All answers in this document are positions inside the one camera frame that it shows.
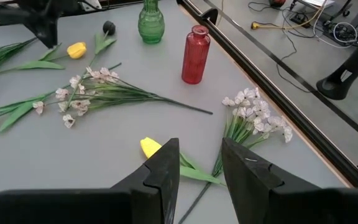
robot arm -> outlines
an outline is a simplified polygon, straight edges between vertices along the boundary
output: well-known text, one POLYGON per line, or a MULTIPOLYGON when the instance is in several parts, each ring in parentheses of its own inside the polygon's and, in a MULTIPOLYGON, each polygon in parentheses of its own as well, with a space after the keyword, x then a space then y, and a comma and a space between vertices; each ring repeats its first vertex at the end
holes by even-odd
POLYGON ((19 7, 0 4, 3 24, 21 23, 45 46, 57 45, 57 20, 63 12, 78 9, 77 0, 17 0, 19 7))

flower bouquet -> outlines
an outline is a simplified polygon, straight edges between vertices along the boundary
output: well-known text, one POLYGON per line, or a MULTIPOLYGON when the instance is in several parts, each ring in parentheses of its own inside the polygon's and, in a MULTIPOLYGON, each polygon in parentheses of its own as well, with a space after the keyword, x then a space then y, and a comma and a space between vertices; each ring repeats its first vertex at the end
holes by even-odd
MULTIPOLYGON (((231 138, 245 147, 252 148, 275 133, 282 133, 285 142, 289 142, 293 136, 292 129, 287 125, 284 117, 270 115, 269 104, 261 99, 258 88, 254 90, 246 88, 240 91, 234 100, 225 97, 222 104, 232 108, 231 118, 226 121, 223 137, 231 138)), ((223 165, 219 150, 211 175, 217 178, 222 172, 223 165)), ((210 186, 211 182, 207 182, 179 223, 185 221, 210 186)))

green glass vase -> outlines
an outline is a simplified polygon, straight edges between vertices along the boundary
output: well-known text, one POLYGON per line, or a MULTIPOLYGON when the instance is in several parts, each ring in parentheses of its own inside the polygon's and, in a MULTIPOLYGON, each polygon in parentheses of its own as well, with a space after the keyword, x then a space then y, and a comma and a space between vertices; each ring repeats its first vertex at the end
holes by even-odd
POLYGON ((137 28, 143 42, 156 44, 161 41, 165 30, 165 23, 164 17, 158 8, 158 0, 144 0, 137 28))

black frame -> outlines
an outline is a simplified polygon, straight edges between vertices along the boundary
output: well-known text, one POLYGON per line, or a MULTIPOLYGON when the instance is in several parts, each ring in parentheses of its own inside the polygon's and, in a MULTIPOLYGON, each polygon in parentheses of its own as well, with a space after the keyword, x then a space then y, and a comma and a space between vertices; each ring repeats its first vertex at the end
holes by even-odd
POLYGON ((177 0, 190 15, 203 26, 209 29, 209 34, 216 42, 234 59, 234 61, 258 84, 261 89, 271 98, 280 109, 296 124, 309 140, 327 157, 338 171, 355 187, 358 187, 358 167, 355 166, 320 130, 318 130, 309 119, 291 103, 287 97, 273 85, 259 69, 246 58, 230 40, 228 40, 215 26, 216 20, 209 19, 209 14, 218 14, 217 9, 201 14, 192 3, 187 0, 177 0))

vase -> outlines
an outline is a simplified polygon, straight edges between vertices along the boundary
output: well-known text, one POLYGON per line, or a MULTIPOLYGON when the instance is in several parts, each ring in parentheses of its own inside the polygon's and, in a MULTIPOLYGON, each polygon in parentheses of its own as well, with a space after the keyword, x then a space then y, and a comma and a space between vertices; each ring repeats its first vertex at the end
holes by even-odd
POLYGON ((144 6, 139 14, 137 28, 143 42, 156 44, 161 41, 165 30, 165 23, 164 17, 158 8, 157 0, 144 0, 144 6))
POLYGON ((183 81, 189 84, 199 84, 203 78, 210 44, 208 28, 201 25, 193 26, 186 37, 185 56, 181 71, 183 81))

